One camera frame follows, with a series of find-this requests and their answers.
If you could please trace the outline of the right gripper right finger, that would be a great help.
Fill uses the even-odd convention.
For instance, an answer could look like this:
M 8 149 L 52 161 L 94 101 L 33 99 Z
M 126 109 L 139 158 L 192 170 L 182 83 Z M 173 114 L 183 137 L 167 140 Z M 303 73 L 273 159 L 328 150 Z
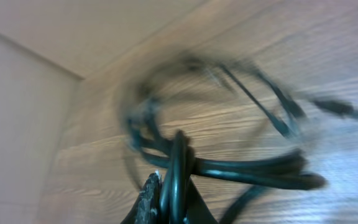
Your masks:
M 186 193 L 186 220 L 187 224 L 218 224 L 209 211 L 202 196 L 192 180 L 189 180 Z

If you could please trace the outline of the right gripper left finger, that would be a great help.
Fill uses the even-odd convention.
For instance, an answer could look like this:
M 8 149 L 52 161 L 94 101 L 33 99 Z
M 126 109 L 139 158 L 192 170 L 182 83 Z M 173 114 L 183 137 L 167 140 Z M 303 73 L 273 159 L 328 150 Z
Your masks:
M 157 224 L 159 222 L 160 176 L 151 173 L 137 200 L 121 224 Z

